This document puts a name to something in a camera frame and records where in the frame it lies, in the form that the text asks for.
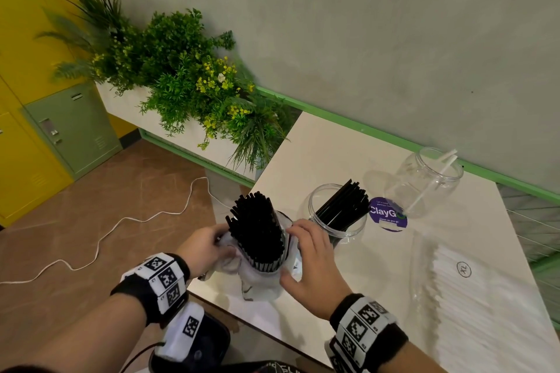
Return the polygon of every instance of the floor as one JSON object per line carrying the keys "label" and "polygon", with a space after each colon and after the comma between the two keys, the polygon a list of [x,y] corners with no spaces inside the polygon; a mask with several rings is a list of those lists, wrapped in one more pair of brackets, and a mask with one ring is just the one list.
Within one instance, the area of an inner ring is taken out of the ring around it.
{"label": "floor", "polygon": [[[205,175],[212,194],[226,205],[249,191],[145,140],[138,141],[0,231],[0,281],[33,278],[56,259],[65,259],[74,268],[91,262],[97,241],[119,219],[181,211],[192,180]],[[31,283],[0,285],[0,369],[24,362],[27,354],[101,303],[122,272],[139,260],[173,251],[197,228],[223,222],[228,210],[210,198],[206,181],[198,180],[192,188],[185,213],[162,214],[143,224],[124,221],[102,241],[99,257],[90,266],[70,271],[57,263]],[[327,370],[227,313],[200,303],[230,329],[226,363],[275,358],[310,373]],[[149,326],[131,356],[161,337],[158,326]],[[148,353],[129,371],[144,369],[147,359]]]}

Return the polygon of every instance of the white cable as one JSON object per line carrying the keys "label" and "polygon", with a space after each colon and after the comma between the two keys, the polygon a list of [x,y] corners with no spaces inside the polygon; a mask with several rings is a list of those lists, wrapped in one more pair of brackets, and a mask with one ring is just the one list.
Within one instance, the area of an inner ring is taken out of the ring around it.
{"label": "white cable", "polygon": [[193,184],[194,184],[194,182],[196,182],[197,180],[201,180],[201,179],[206,179],[206,182],[208,183],[208,187],[207,187],[207,188],[208,188],[208,194],[209,194],[211,197],[213,197],[215,200],[217,200],[218,202],[220,202],[224,207],[226,207],[226,208],[228,208],[228,209],[231,209],[231,207],[228,207],[226,204],[224,204],[221,200],[219,200],[217,197],[215,197],[215,196],[210,192],[210,180],[208,179],[208,177],[206,177],[206,176],[204,176],[204,177],[199,177],[199,178],[194,179],[194,180],[190,183],[189,197],[187,198],[185,207],[183,208],[183,210],[182,210],[181,212],[160,211],[160,212],[158,212],[157,214],[152,215],[152,216],[151,216],[149,219],[147,219],[147,220],[138,220],[138,219],[134,219],[134,218],[132,218],[132,217],[124,217],[124,218],[120,219],[120,220],[117,222],[117,224],[115,224],[115,225],[113,226],[113,228],[112,228],[111,230],[109,230],[101,239],[99,239],[99,240],[97,241],[97,249],[95,250],[95,257],[94,257],[93,261],[87,263],[87,264],[84,265],[83,267],[72,268],[72,266],[71,266],[70,264],[68,264],[68,262],[67,262],[66,260],[64,260],[64,259],[57,259],[56,261],[53,261],[51,264],[47,265],[45,268],[43,268],[41,271],[39,271],[39,273],[37,274],[37,276],[35,276],[35,277],[32,278],[31,280],[19,280],[19,281],[15,281],[15,282],[0,282],[0,285],[19,285],[19,284],[24,284],[24,283],[32,282],[33,280],[35,280],[36,278],[38,278],[40,275],[42,275],[43,272],[44,272],[47,268],[49,268],[51,265],[54,265],[54,264],[56,264],[56,263],[58,263],[58,262],[61,262],[61,263],[66,264],[66,267],[68,267],[68,268],[69,268],[70,270],[72,270],[72,271],[78,271],[78,270],[81,270],[81,269],[83,269],[83,268],[86,268],[88,265],[93,264],[93,263],[95,262],[95,260],[97,259],[97,257],[99,256],[99,244],[102,242],[103,239],[105,239],[108,235],[110,235],[111,232],[112,232],[113,230],[115,230],[115,229],[117,228],[117,226],[120,224],[121,221],[123,221],[123,220],[132,220],[132,221],[137,221],[137,222],[139,222],[139,223],[145,223],[145,222],[148,222],[148,221],[150,221],[150,220],[156,218],[159,214],[181,215],[182,213],[184,213],[185,210],[186,210],[186,207],[189,206],[190,197],[191,197],[191,195],[193,194],[193,192],[192,192],[192,191],[193,191],[193,189],[192,189],[192,188],[193,188]]}

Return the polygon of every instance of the gray wall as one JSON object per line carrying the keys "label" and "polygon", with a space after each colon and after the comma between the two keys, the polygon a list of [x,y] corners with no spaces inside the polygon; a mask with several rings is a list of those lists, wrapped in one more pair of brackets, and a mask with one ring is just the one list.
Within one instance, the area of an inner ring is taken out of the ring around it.
{"label": "gray wall", "polygon": [[260,85],[560,193],[560,0],[123,0],[195,7]]}

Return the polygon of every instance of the white table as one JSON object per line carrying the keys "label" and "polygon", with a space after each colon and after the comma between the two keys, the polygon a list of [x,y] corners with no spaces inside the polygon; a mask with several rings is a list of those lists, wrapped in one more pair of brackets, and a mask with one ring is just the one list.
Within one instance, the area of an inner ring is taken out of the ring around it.
{"label": "white table", "polygon": [[[324,183],[364,184],[370,198],[382,196],[384,180],[410,154],[408,150],[333,122],[303,113],[256,182],[253,191],[270,197],[275,209],[297,219],[307,195]],[[354,292],[377,299],[401,323],[410,305],[411,229],[436,235],[466,254],[535,285],[522,248],[494,182],[465,173],[449,200],[399,233],[368,218],[361,244],[339,245],[336,263]],[[329,323],[316,319],[287,293],[274,302],[246,302],[238,276],[215,273],[195,280],[189,291],[302,353],[329,364],[323,343]],[[405,331],[414,341],[416,330]],[[556,339],[552,325],[550,339]]]}

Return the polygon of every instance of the right hand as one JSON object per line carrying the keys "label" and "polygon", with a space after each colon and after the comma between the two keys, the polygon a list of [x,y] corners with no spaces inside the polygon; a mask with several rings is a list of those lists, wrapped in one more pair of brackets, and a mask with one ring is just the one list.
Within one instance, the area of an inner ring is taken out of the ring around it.
{"label": "right hand", "polygon": [[282,269],[280,284],[313,315],[329,320],[342,300],[352,293],[334,263],[334,249],[326,231],[309,220],[287,229],[300,242],[303,276],[299,282]]}

